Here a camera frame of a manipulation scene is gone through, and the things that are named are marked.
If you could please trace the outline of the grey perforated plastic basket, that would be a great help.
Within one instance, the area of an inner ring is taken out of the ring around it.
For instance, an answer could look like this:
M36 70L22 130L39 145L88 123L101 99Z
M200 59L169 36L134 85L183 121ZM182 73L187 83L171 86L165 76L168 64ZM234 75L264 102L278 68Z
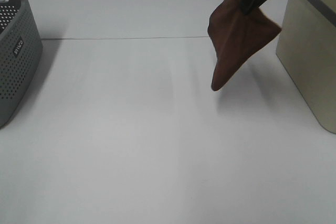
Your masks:
M1 2L1 127L23 99L42 51L29 0Z

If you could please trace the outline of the brown towel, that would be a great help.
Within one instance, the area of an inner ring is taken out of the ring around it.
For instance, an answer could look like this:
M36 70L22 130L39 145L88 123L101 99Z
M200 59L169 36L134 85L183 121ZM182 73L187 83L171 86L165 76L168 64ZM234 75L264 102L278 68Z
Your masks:
M217 62L211 88L221 89L235 72L257 51L281 32L280 26L255 8L245 15L240 0L224 0L210 15L208 35Z

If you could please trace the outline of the beige plastic storage bin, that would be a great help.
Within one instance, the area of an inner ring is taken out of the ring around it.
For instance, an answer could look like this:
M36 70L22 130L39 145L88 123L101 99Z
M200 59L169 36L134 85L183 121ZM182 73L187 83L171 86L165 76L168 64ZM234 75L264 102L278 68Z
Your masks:
M335 133L335 0L288 0L276 55L319 124Z

